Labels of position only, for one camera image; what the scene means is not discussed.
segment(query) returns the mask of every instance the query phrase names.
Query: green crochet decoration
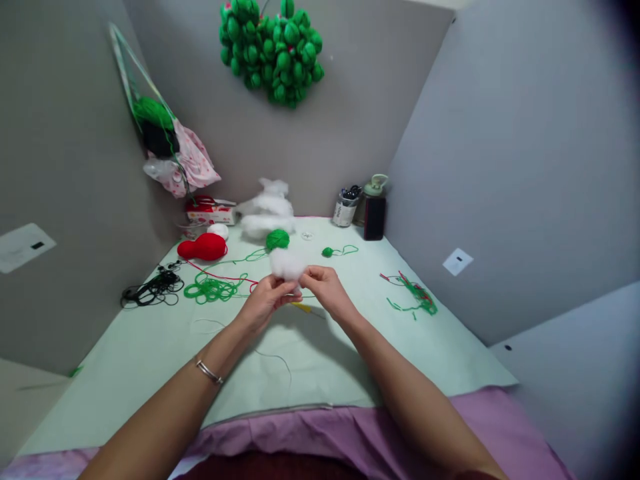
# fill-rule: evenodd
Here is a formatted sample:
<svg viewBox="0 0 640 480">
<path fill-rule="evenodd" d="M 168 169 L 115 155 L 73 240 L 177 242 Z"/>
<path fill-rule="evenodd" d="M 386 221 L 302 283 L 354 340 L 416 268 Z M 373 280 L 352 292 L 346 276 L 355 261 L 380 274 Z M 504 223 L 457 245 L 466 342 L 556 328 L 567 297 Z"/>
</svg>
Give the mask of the green crochet decoration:
<svg viewBox="0 0 640 480">
<path fill-rule="evenodd" d="M 220 7 L 222 62 L 249 90 L 264 87 L 269 100 L 296 108 L 307 88 L 325 71 L 317 61 L 322 37 L 311 28 L 309 14 L 281 0 L 275 18 L 260 16 L 255 0 L 231 0 Z"/>
</svg>

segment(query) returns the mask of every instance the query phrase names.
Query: red yarn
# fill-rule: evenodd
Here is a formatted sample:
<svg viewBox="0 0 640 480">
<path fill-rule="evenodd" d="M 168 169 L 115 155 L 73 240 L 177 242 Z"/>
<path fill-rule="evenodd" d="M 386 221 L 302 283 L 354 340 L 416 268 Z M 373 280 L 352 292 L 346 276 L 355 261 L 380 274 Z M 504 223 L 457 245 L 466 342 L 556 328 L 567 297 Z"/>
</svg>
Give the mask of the red yarn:
<svg viewBox="0 0 640 480">
<path fill-rule="evenodd" d="M 178 245 L 178 255 L 186 260 L 218 260 L 227 254 L 227 244 L 220 235 L 203 233 L 196 241 L 184 241 Z"/>
</svg>

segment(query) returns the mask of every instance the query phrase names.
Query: pink bag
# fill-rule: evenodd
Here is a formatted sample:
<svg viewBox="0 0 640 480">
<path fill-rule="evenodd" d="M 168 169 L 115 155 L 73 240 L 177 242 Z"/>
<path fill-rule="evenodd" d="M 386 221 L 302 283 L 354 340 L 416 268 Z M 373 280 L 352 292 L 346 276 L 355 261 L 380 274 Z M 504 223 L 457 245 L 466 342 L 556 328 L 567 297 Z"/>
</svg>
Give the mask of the pink bag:
<svg viewBox="0 0 640 480">
<path fill-rule="evenodd" d="M 221 178 L 213 169 L 207 149 L 198 136 L 182 126 L 178 119 L 173 119 L 173 126 L 180 144 L 180 152 L 175 154 L 175 158 L 182 168 L 174 160 L 159 160 L 149 152 L 144 170 L 148 176 L 162 183 L 175 198 L 182 198 L 187 194 L 183 175 L 191 191 L 211 185 Z"/>
</svg>

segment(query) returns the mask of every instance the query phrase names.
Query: pink bedsheet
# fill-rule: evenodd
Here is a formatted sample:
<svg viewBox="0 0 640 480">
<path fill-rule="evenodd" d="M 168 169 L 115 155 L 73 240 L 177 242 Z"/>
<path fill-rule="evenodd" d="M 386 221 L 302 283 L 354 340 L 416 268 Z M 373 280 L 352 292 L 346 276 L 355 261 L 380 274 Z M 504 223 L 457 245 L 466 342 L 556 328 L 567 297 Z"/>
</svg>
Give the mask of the pink bedsheet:
<svg viewBox="0 0 640 480">
<path fill-rule="evenodd" d="M 575 480 L 503 389 L 452 398 L 455 408 L 511 480 Z M 340 407 L 232 420 L 200 432 L 174 475 L 210 454 L 286 451 L 342 460 L 372 479 L 424 479 L 427 467 L 382 408 Z M 0 479 L 76 478 L 97 449 L 16 458 Z"/>
</svg>

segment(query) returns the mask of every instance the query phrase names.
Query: wall socket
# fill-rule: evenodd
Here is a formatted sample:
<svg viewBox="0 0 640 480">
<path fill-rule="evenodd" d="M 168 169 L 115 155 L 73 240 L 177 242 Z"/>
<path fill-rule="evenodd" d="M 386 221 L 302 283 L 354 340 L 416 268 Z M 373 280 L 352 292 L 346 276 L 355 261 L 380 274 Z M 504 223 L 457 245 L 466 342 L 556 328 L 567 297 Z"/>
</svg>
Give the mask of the wall socket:
<svg viewBox="0 0 640 480">
<path fill-rule="evenodd" d="M 473 258 L 470 255 L 461 249 L 456 249 L 450 254 L 449 258 L 445 260 L 442 266 L 449 270 L 454 277 L 457 277 L 472 261 Z"/>
<path fill-rule="evenodd" d="M 0 237 L 0 272 L 10 273 L 55 247 L 42 228 L 30 223 Z"/>
</svg>

